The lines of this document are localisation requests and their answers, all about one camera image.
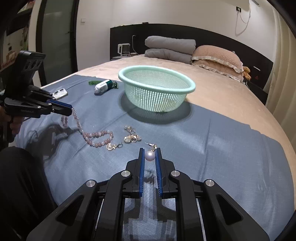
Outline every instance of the teddy bear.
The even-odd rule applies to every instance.
[[[244,72],[242,72],[243,77],[245,77],[248,81],[250,81],[251,76],[249,75],[249,73],[251,73],[251,70],[246,66],[243,66],[243,70],[244,70]]]

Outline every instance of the bed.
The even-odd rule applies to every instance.
[[[131,65],[179,71],[196,83],[196,90],[180,108],[158,120],[129,103],[122,83],[100,98],[93,95],[89,80],[119,80],[119,70]],[[60,88],[68,90],[62,101],[77,110],[84,129],[111,129],[118,142],[127,134],[124,125],[135,127],[143,141],[155,141],[163,157],[190,178],[215,180],[271,240],[292,216],[295,152],[278,122],[244,84],[197,66],[135,56],[81,70],[45,87],[52,92]],[[57,204],[89,179],[109,179],[137,157],[140,147],[148,148],[143,142],[113,152],[90,147],[73,120],[69,118],[65,129],[56,114],[26,121],[15,141],[44,162]],[[186,162],[180,161],[184,155],[188,156]],[[154,162],[146,162],[142,199],[126,200],[124,240],[176,239],[174,201],[156,196],[155,178]]]

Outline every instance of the jewelry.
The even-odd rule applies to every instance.
[[[133,129],[131,126],[124,126],[124,129],[130,134],[124,137],[123,141],[127,144],[131,142],[141,141],[142,137],[136,134],[136,129]]]
[[[155,159],[155,150],[157,149],[156,144],[150,144],[150,143],[146,143],[145,144],[151,146],[151,150],[145,152],[145,159],[147,161],[153,161]]]
[[[119,143],[118,145],[112,145],[111,143],[107,144],[107,150],[112,151],[115,150],[115,148],[122,148],[123,144]]]
[[[107,146],[107,150],[114,150],[115,148],[121,148],[122,147],[122,143],[119,143],[118,145],[112,145],[110,142],[111,140],[113,139],[114,135],[113,135],[113,132],[112,131],[106,131],[106,130],[103,130],[103,131],[98,131],[98,132],[94,132],[94,133],[87,133],[87,132],[84,132],[83,131],[83,128],[81,126],[81,123],[79,121],[79,118],[77,116],[77,112],[76,110],[72,109],[73,111],[73,116],[74,116],[74,119],[77,121],[77,127],[79,128],[79,132],[82,134],[84,140],[87,142],[87,144],[89,144],[90,146],[93,146],[93,147],[101,147],[103,145],[106,145]],[[62,116],[61,117],[61,121],[63,123],[63,127],[67,127],[68,126],[68,117],[67,116]],[[90,139],[92,137],[95,137],[95,138],[99,138],[99,137],[102,137],[106,134],[109,134],[109,138],[105,139],[103,142],[98,142],[98,143],[95,143],[93,141],[91,141]]]

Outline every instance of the person's hand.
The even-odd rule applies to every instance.
[[[15,116],[13,118],[13,122],[10,124],[10,129],[12,130],[12,134],[16,135],[20,132],[20,128],[22,126],[22,123],[24,121],[24,117],[21,116]],[[0,122],[9,122],[11,121],[11,116],[7,115],[4,111],[4,108],[0,106]]]

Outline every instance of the black pants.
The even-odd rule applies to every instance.
[[[24,149],[9,147],[2,150],[0,240],[25,240],[55,208],[42,164]]]

